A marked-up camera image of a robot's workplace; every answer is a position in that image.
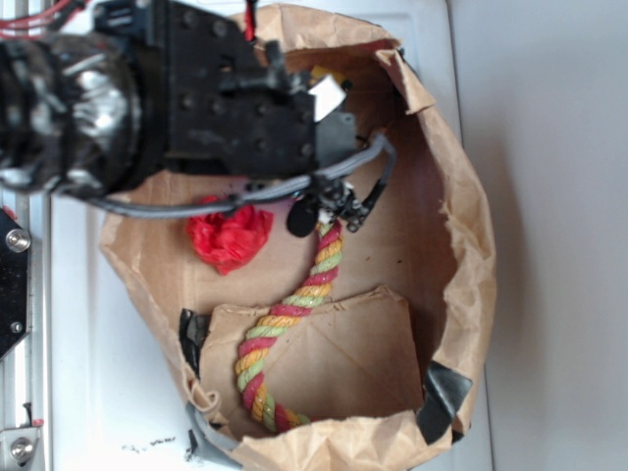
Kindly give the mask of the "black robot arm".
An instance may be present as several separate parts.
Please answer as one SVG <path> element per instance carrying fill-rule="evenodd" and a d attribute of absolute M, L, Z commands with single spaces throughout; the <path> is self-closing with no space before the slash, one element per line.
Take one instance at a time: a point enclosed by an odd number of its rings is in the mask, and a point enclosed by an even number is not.
<path fill-rule="evenodd" d="M 230 215 L 294 198 L 295 236 L 320 221 L 362 227 L 389 175 L 365 199 L 346 179 L 381 154 L 394 161 L 395 151 L 381 134 L 358 148 L 344 91 L 331 77 L 290 72 L 277 41 L 255 54 L 255 2 L 238 25 L 178 1 L 102 1 L 89 32 L 64 32 L 87 8 L 61 1 L 1 24 L 3 186 L 145 219 Z M 115 199 L 162 170 L 248 184 L 207 203 Z"/>

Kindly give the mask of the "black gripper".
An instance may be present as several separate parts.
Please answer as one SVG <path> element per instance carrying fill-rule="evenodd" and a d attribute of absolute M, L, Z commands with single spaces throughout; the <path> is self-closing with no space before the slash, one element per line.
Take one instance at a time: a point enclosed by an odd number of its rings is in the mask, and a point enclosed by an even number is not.
<path fill-rule="evenodd" d="M 356 149 L 354 118 L 342 109 L 350 80 L 290 73 L 278 41 L 258 57 L 234 21 L 177 1 L 106 1 L 94 28 L 122 49 L 135 78 L 147 172 L 290 178 Z M 356 233 L 387 183 L 382 176 L 361 201 L 345 179 L 317 177 L 288 211 L 288 231 L 308 236 L 342 219 Z"/>

